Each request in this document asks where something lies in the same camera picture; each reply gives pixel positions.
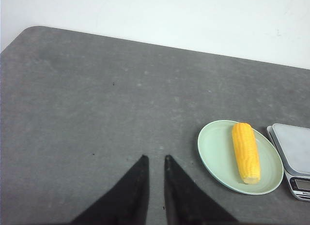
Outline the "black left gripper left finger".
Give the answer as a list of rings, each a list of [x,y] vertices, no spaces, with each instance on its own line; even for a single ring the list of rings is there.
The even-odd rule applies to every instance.
[[[102,197],[71,225],[144,225],[149,204],[149,158],[142,155]]]

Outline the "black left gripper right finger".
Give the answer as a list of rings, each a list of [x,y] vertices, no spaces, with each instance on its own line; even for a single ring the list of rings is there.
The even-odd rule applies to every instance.
[[[239,221],[202,191],[171,155],[164,164],[164,196],[169,225],[233,225]]]

